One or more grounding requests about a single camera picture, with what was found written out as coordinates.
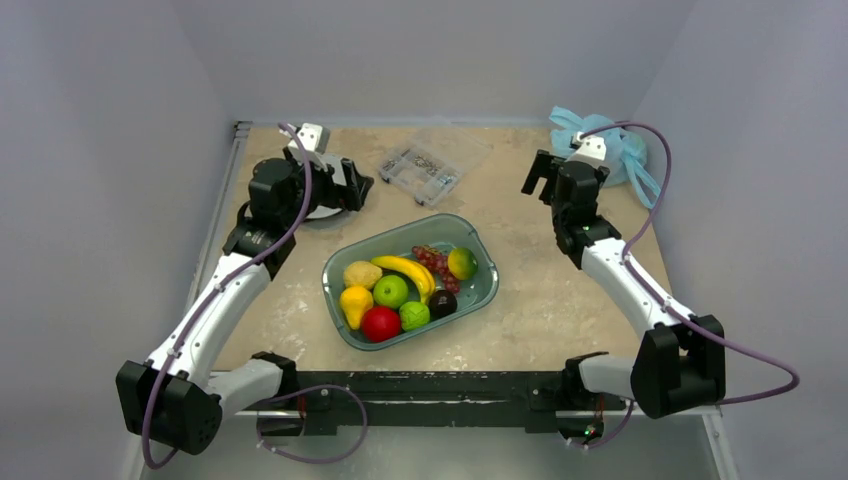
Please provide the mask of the light blue plastic bag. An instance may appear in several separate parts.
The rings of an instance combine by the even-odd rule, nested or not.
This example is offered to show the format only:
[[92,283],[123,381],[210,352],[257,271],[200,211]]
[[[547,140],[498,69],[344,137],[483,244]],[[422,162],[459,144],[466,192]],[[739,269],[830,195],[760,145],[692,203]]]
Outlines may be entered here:
[[[552,108],[549,119],[558,126],[550,133],[553,152],[563,158],[574,153],[571,140],[575,134],[613,123],[603,115],[580,116],[559,106]],[[661,193],[661,186],[646,169],[648,150],[645,141],[635,132],[623,128],[600,132],[599,136],[604,139],[607,148],[605,161],[611,169],[607,184],[629,183],[640,202],[652,209]]]

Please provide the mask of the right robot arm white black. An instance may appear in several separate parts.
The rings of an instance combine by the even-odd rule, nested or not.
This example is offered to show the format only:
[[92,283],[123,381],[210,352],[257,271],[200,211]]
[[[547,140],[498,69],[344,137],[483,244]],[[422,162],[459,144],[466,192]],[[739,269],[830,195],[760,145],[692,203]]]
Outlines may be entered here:
[[635,401],[651,418],[715,404],[726,393],[722,324],[697,316],[662,289],[625,253],[620,232],[598,212],[598,196],[609,171],[536,153],[522,187],[537,183],[551,209],[559,250],[613,300],[640,338],[634,358],[595,352],[566,361],[559,395],[584,407],[601,394]]

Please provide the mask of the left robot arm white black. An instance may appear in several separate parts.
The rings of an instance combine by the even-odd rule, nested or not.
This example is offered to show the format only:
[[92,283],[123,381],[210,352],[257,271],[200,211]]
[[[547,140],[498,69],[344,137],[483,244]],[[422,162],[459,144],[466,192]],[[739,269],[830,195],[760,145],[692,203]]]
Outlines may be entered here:
[[142,438],[147,463],[159,465],[151,442],[198,455],[234,414],[264,402],[284,409],[300,396],[295,362],[271,352],[222,375],[213,376],[212,367],[293,251],[306,217],[319,207],[359,211],[373,185],[348,158],[332,165],[290,149],[253,167],[248,199],[200,297],[145,361],[126,361],[116,375],[126,428]]

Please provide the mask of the pale yellow fake lemon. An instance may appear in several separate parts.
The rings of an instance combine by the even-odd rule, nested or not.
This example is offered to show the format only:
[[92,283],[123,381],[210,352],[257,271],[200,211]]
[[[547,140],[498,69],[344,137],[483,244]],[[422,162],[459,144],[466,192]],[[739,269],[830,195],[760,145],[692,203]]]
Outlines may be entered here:
[[355,261],[343,271],[343,282],[346,288],[362,287],[372,290],[383,277],[383,269],[368,261]]

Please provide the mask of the yellow fake pear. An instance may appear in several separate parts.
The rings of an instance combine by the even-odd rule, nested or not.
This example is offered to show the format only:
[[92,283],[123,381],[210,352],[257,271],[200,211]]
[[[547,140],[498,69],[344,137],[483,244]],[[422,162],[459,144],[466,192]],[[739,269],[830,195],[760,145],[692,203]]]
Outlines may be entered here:
[[348,327],[359,330],[365,314],[374,306],[373,295],[367,288],[354,285],[346,288],[339,298],[339,306]]

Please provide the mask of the green fake apple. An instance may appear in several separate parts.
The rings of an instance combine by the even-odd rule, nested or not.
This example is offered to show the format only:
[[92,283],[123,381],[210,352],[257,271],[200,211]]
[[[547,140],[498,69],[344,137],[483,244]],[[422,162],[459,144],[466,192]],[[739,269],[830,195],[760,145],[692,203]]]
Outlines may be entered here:
[[372,295],[376,305],[399,309],[409,298],[409,288],[404,278],[386,275],[377,281]]

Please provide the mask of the green yellow fake mango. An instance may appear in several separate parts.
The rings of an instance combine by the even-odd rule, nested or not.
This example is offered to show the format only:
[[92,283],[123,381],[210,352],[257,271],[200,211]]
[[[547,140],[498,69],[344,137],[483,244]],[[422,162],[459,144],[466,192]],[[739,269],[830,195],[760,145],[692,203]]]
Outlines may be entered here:
[[450,273],[460,281],[471,279],[479,268],[476,256],[466,247],[454,248],[448,254],[447,266]]

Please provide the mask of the red fake grapes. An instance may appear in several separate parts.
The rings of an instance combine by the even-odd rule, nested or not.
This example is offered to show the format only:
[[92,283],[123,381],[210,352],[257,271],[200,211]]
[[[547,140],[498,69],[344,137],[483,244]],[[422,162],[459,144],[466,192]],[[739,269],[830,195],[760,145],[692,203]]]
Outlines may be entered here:
[[413,246],[411,251],[419,263],[441,280],[445,290],[453,294],[460,292],[460,280],[449,269],[447,254],[429,245]]

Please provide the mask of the yellow fake banana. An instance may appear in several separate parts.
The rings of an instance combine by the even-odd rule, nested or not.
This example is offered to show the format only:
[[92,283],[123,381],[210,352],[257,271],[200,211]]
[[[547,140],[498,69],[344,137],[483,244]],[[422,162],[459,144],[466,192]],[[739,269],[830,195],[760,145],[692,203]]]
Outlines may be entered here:
[[382,269],[395,271],[408,277],[418,290],[421,303],[427,304],[436,291],[436,282],[432,274],[417,261],[400,256],[384,255],[374,257],[370,262]]

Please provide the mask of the red fake apple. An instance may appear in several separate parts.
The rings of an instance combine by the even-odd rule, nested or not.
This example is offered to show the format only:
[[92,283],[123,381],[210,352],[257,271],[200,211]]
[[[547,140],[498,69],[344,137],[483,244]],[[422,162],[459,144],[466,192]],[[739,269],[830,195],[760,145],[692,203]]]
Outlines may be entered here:
[[360,330],[371,343],[381,343],[402,332],[401,319],[397,311],[376,306],[365,312]]

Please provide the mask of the green fake cabbage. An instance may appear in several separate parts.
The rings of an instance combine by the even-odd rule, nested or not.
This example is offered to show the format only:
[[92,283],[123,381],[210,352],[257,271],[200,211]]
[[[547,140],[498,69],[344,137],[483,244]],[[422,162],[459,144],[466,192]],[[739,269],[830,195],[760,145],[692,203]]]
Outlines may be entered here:
[[427,304],[419,301],[404,303],[398,311],[401,328],[409,332],[430,323],[431,313]]

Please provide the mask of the dark purple fake plum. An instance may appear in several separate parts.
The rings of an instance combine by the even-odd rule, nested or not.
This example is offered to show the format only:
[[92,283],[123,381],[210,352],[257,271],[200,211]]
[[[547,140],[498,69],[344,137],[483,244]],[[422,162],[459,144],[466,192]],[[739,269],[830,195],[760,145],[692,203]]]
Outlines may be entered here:
[[451,291],[439,289],[431,295],[428,308],[432,320],[442,319],[457,311],[458,300]]

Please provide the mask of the white filament spool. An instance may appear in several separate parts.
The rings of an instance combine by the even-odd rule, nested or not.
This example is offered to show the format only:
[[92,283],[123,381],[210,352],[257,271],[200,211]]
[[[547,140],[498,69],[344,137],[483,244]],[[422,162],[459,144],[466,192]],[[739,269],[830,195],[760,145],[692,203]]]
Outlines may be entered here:
[[319,205],[319,206],[316,207],[316,209],[314,211],[312,211],[311,213],[309,213],[306,216],[306,220],[307,221],[324,220],[324,219],[332,218],[332,217],[339,215],[339,214],[342,214],[344,212],[345,212],[345,210],[343,208],[331,208],[331,207]]

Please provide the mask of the clear plastic screw box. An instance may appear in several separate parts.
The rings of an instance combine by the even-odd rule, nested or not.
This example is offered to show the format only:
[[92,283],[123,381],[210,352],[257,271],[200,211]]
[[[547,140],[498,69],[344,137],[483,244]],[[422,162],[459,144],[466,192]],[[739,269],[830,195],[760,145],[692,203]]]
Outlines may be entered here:
[[377,172],[418,205],[433,208],[491,151],[490,144],[453,125],[428,127],[392,148]]

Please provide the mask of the teal plastic tub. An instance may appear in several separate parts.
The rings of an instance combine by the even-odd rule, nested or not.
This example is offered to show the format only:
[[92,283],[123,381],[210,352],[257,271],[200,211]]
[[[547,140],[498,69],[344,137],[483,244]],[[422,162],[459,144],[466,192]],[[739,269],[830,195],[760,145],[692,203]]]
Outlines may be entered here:
[[[447,255],[457,247],[469,248],[477,258],[478,271],[471,279],[460,281],[461,290],[455,294],[458,300],[458,309],[455,313],[442,319],[431,319],[429,324],[409,332],[402,330],[398,336],[387,341],[371,343],[360,329],[352,330],[348,327],[339,306],[340,295],[346,289],[343,271],[355,261],[370,262],[372,258],[384,255],[400,256],[417,261],[411,251],[411,248],[417,245],[429,245]],[[408,277],[383,269],[383,277],[386,275],[404,278],[409,288],[407,302],[420,302],[418,290]],[[447,213],[416,220],[344,247],[330,256],[322,273],[323,293],[336,329],[348,345],[367,352],[398,345],[480,310],[494,299],[499,288],[499,281],[500,273],[475,227],[464,218]]]

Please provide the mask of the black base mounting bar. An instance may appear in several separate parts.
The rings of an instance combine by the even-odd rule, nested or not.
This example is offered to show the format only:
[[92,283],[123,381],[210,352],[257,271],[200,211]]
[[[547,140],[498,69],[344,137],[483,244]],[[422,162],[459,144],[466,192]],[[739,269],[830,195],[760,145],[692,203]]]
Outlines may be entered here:
[[611,396],[567,392],[560,371],[306,371],[302,395],[261,400],[251,410],[292,414],[305,433],[333,435],[341,426],[518,428],[582,435],[586,425],[625,411]]

